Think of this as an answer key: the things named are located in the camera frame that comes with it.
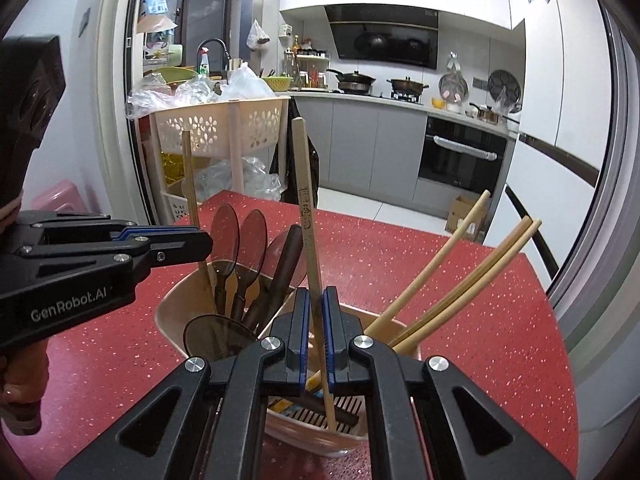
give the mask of cardboard box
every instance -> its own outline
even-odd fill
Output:
[[[447,225],[445,225],[444,227],[445,231],[451,234],[456,232],[458,226],[462,224],[463,220],[466,218],[466,215],[469,214],[475,204],[476,200],[472,198],[468,198],[462,195],[457,197],[451,203],[451,207],[449,208],[449,218],[447,219]],[[487,209],[485,209],[482,212],[482,216],[480,217],[479,221],[472,222],[472,224],[469,226],[469,229],[467,229],[466,233],[462,236],[463,240],[469,240],[471,242],[476,241],[478,235],[480,234],[480,229],[487,212]]]

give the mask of black plastic bag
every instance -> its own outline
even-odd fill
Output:
[[[298,204],[298,184],[296,181],[296,163],[293,158],[293,131],[291,129],[291,121],[296,117],[300,117],[296,100],[292,97],[289,100],[289,118],[287,120],[287,173],[284,182],[281,184],[287,186],[287,190],[281,195],[280,201],[288,204]],[[314,194],[314,206],[318,207],[318,187],[320,186],[320,159],[318,152],[314,147],[311,139],[307,139],[309,143],[309,161],[311,162],[311,186]],[[278,167],[278,145],[271,161],[270,173],[279,173]]]

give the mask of oven handle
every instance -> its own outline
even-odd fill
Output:
[[[452,152],[464,153],[465,155],[471,155],[476,158],[484,158],[484,160],[490,160],[492,162],[498,159],[497,153],[478,150],[477,148],[474,148],[472,146],[467,146],[466,144],[454,142],[453,140],[449,139],[443,139],[442,137],[434,136],[433,142],[435,142],[441,148],[451,150]]]

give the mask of red countertop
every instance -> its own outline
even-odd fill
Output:
[[[240,221],[251,209],[260,208],[270,240],[298,221],[297,206],[224,192],[202,206],[203,228],[209,229],[213,213],[224,202],[234,206]],[[319,211],[316,218],[324,285],[336,286],[343,303],[372,312],[381,312],[393,301],[446,241],[329,212]],[[489,252],[484,246],[460,242],[398,319],[416,319]],[[155,269],[138,286],[135,303],[51,340],[42,430],[31,437],[8,435],[38,480],[52,479],[182,360],[156,330],[154,313],[160,299],[195,268],[191,264]],[[568,357],[526,257],[517,257],[421,350],[423,356],[450,359],[576,473],[578,421]],[[370,478],[367,446],[346,458],[329,460],[265,437],[262,457],[263,479]]]

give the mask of spray bottle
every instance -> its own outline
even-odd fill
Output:
[[[209,77],[209,56],[207,52],[209,49],[203,46],[200,49],[200,66],[198,67],[198,73],[204,77]]]

